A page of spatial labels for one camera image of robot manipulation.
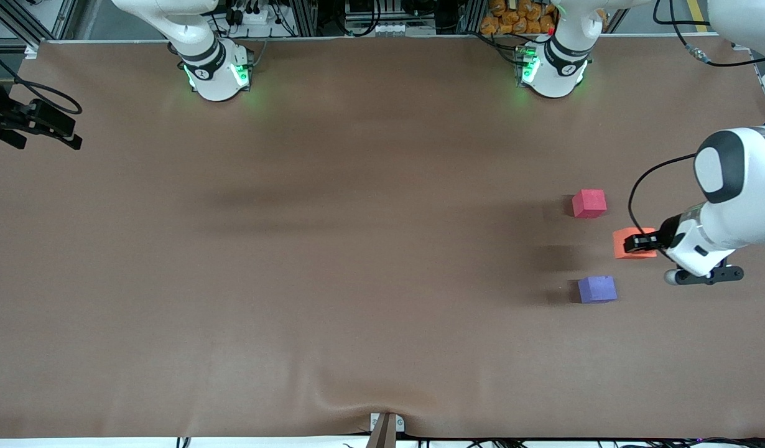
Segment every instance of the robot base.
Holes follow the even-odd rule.
[[[220,39],[220,42],[227,53],[225,63],[214,72],[211,80],[198,79],[186,70],[192,91],[209,101],[225,101],[240,91],[249,91],[253,76],[254,54],[232,40]]]
[[[520,68],[520,82],[528,86],[534,93],[547,98],[562,98],[567,96],[573,89],[582,82],[587,62],[581,68],[576,70],[571,76],[560,76],[557,69],[545,61],[545,46],[548,44],[542,42],[528,42],[525,48],[534,49],[534,54],[526,57],[527,63]]]
[[[670,269],[664,273],[664,281],[670,286],[684,286],[685,284],[712,284],[721,283],[723,281],[740,281],[744,278],[744,269],[739,266],[732,266],[731,264],[722,264],[719,267],[715,267],[705,277],[695,277],[689,271],[684,269]]]

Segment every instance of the table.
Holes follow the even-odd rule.
[[[696,40],[714,60],[726,42]],[[753,69],[605,38],[546,100],[471,38],[274,42],[210,104],[164,45],[47,44],[75,152],[0,144],[0,437],[765,437],[765,246],[616,261],[644,170],[760,124]],[[16,89],[16,95],[28,96]],[[567,215],[602,188],[610,211]],[[644,225],[701,201],[656,172]],[[619,301],[574,303],[613,275]]]

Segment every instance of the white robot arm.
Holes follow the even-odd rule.
[[[189,83],[206,100],[228,100],[249,87],[252,62],[247,49],[211,31],[201,14],[218,0],[112,0],[170,40],[181,56]]]
[[[765,56],[765,0],[709,0],[710,22],[732,42]],[[744,272],[726,258],[765,244],[765,125],[718,131],[695,155],[695,178],[707,201],[667,219],[657,232],[626,239],[627,252],[659,248],[678,264],[670,284],[735,281]]]
[[[565,96],[582,82],[587,59],[601,36],[601,8],[631,8],[650,0],[551,0],[560,9],[554,34],[544,42],[529,42],[534,49],[531,67],[522,82],[549,98]]]

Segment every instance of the power strip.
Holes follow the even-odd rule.
[[[251,12],[245,12],[244,19],[241,21],[241,25],[266,25],[266,21],[269,20],[268,6],[261,8],[259,14],[251,14]]]

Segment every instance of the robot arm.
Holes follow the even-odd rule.
[[[0,85],[0,140],[18,149],[26,147],[22,133],[56,139],[68,147],[81,149],[81,137],[73,133],[76,121],[46,100],[23,105],[9,97]]]
[[[601,8],[631,8],[650,0],[551,0],[560,9],[556,31],[544,42],[525,45],[530,54],[530,69],[522,82],[549,98],[565,96],[582,82],[587,59],[601,36]]]
[[[765,56],[765,0],[709,0],[708,7],[721,36]],[[765,244],[765,125],[709,136],[695,155],[695,178],[706,202],[667,219],[657,232],[627,238],[624,248],[664,250],[679,267],[667,273],[670,284],[741,280],[743,270],[727,257]]]
[[[211,101],[228,100],[249,88],[252,62],[243,46],[217,38],[201,14],[214,11],[218,0],[112,0],[140,17],[170,40],[181,56],[192,85]]]

